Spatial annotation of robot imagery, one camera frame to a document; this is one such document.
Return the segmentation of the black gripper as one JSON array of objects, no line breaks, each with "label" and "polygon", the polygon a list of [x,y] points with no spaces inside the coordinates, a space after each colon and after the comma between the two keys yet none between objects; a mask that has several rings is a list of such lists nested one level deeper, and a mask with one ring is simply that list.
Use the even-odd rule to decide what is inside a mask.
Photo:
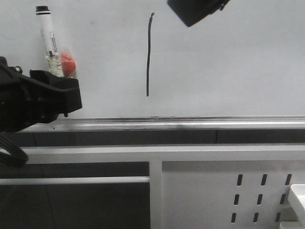
[{"label": "black gripper", "polygon": [[79,81],[43,70],[22,74],[0,58],[0,131],[18,132],[82,108]]}]

